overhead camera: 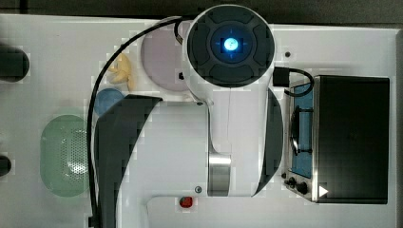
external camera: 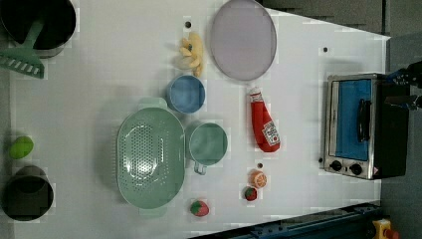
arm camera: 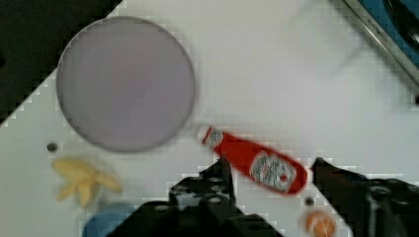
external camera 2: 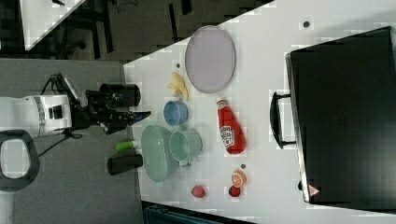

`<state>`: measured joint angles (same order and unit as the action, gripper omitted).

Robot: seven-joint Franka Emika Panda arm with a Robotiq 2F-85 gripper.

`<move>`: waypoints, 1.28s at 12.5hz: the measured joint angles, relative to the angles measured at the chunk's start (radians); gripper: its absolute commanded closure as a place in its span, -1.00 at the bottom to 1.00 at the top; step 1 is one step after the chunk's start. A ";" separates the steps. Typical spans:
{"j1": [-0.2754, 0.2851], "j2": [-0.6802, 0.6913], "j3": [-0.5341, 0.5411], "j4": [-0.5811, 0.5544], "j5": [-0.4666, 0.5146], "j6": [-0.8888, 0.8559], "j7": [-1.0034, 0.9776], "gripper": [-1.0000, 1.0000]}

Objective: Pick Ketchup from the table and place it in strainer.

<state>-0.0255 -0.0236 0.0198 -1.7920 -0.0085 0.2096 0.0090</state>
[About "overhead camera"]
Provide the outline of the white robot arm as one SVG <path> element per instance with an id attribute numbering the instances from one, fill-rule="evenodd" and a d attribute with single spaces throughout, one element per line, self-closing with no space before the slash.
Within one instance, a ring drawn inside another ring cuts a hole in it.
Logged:
<path id="1" fill-rule="evenodd" d="M 188 102 L 128 95 L 99 118 L 94 157 L 100 228 L 148 228 L 158 197 L 257 195 L 278 170 L 275 40 L 243 6 L 207 9 L 182 41 Z"/>

